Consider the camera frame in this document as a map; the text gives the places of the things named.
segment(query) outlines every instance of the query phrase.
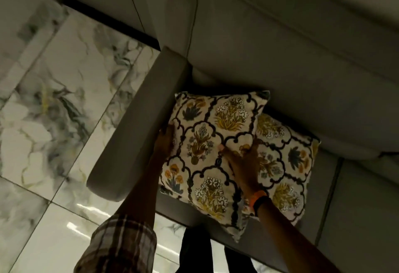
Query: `orange wristband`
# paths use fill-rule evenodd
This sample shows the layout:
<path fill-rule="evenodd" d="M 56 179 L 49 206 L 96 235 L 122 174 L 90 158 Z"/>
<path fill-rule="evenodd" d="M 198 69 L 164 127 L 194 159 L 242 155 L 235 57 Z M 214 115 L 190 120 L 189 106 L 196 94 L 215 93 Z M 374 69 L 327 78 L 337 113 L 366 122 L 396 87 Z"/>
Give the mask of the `orange wristband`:
<path fill-rule="evenodd" d="M 262 196 L 269 196 L 265 191 L 263 190 L 259 190 L 256 191 L 251 198 L 249 199 L 249 206 L 251 207 L 251 209 L 253 210 L 253 205 L 255 205 L 255 202 L 261 198 Z"/>

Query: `patterned cushion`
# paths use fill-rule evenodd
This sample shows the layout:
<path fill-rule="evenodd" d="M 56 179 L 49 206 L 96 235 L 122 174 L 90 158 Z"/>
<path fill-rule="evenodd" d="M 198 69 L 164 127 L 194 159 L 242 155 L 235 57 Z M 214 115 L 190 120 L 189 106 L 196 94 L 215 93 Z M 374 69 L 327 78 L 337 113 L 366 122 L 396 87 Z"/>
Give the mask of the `patterned cushion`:
<path fill-rule="evenodd" d="M 245 229 L 244 201 L 231 169 L 217 146 L 232 150 L 251 145 L 257 116 L 268 91 L 241 95 L 198 96 L 182 92 L 170 121 L 175 144 L 159 180 L 163 193 L 196 207 L 217 220 L 238 241 Z"/>
<path fill-rule="evenodd" d="M 320 140 L 299 134 L 265 113 L 258 117 L 256 134 L 261 140 L 259 183 L 295 225 L 305 213 L 307 185 Z M 248 201 L 243 213 L 254 215 Z"/>

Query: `plaid shirt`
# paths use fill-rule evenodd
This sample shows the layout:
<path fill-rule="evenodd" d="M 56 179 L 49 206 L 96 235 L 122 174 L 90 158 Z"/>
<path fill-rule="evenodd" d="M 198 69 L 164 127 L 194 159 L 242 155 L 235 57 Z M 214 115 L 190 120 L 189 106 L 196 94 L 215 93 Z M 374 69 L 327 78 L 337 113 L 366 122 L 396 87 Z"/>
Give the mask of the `plaid shirt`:
<path fill-rule="evenodd" d="M 94 231 L 74 273 L 152 273 L 155 248 L 154 230 L 116 214 Z"/>

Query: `person's left hand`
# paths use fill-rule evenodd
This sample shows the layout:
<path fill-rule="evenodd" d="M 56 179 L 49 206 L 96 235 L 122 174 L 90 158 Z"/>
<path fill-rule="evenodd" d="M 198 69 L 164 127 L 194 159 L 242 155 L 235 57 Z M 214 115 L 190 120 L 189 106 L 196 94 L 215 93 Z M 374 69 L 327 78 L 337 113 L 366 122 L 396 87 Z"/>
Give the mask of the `person's left hand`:
<path fill-rule="evenodd" d="M 154 144 L 154 154 L 167 158 L 173 149 L 174 125 L 168 125 L 165 132 L 159 130 L 158 137 Z"/>

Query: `leg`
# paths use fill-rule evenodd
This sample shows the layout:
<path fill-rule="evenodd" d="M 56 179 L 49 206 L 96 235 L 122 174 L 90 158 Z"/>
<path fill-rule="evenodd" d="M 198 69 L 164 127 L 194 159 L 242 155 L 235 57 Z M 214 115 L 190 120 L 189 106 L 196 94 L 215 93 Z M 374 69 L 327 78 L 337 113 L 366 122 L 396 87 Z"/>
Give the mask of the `leg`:
<path fill-rule="evenodd" d="M 227 266 L 230 273 L 257 273 L 251 258 L 225 247 Z"/>
<path fill-rule="evenodd" d="M 211 239 L 202 226 L 187 228 L 183 236 L 176 273 L 191 272 L 213 273 Z"/>

